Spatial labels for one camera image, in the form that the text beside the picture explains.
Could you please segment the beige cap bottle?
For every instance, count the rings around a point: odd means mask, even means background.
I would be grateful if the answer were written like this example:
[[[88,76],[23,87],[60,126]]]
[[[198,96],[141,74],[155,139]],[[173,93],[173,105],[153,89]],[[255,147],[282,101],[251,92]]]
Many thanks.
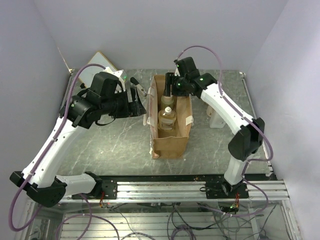
[[[162,95],[160,99],[160,109],[165,110],[167,107],[170,107],[172,110],[174,109],[174,96],[165,96]]]
[[[211,117],[212,114],[213,114],[213,112],[214,112],[213,108],[208,105],[208,106],[207,106],[207,109],[206,109],[206,114],[207,114],[207,116],[208,116],[208,117]]]

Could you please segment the brown canvas bag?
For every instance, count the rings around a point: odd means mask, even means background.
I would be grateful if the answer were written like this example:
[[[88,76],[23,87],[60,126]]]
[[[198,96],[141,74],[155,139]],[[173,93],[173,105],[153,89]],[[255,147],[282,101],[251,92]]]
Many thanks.
[[[146,123],[153,159],[178,159],[186,150],[193,123],[190,96],[164,96],[165,76],[154,75],[148,90]]]

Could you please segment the beige cap bottle front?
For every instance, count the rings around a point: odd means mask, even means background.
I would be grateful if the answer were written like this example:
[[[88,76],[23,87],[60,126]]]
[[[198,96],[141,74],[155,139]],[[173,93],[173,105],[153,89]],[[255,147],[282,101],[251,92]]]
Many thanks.
[[[207,116],[208,116],[208,117],[211,117],[212,114],[213,114],[213,112],[214,112],[213,108],[208,105],[208,106],[207,106],[207,109],[206,109],[206,114],[207,114]]]

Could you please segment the white bottle black cap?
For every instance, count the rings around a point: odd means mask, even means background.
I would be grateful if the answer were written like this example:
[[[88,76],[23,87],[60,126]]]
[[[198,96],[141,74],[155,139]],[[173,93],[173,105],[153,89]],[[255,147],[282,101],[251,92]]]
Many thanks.
[[[212,129],[222,129],[225,125],[224,119],[216,111],[213,111],[210,116],[209,127]]]

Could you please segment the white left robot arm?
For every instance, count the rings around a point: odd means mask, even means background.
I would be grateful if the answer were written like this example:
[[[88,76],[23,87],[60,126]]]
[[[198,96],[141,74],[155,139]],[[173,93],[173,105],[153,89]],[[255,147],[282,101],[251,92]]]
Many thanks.
[[[104,115],[116,120],[146,114],[137,88],[127,79],[124,70],[104,68],[93,76],[89,88],[76,95],[73,94],[74,86],[72,83],[53,131],[40,152],[24,170],[15,171],[10,176],[20,190],[47,208],[67,196],[86,194],[96,199],[106,192],[103,180],[92,172],[72,176],[57,174],[68,149],[77,138],[92,124],[98,125]]]

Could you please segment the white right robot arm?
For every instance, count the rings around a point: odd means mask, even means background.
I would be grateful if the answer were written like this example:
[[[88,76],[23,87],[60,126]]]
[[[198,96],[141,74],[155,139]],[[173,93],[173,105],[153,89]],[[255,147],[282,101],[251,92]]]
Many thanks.
[[[221,194],[231,198],[243,183],[249,157],[254,155],[263,143],[265,122],[262,118],[254,118],[235,104],[210,73],[201,74],[192,57],[176,59],[174,63],[175,72],[165,75],[163,94],[198,97],[213,108],[210,127],[228,125],[233,134],[228,144],[230,161],[220,186]]]

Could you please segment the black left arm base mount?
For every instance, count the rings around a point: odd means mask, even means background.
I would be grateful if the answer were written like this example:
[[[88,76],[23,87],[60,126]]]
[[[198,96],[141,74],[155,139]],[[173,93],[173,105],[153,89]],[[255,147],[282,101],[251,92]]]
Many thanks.
[[[101,185],[101,198],[103,200],[116,200],[118,195],[118,184],[113,181],[103,181]]]

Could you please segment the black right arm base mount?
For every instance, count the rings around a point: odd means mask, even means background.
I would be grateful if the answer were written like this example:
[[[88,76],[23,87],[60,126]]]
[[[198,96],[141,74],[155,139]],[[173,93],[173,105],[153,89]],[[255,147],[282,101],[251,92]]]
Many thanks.
[[[248,199],[249,193],[247,185],[243,182],[231,186],[226,181],[212,181],[206,182],[204,186],[199,189],[206,194],[207,199]]]

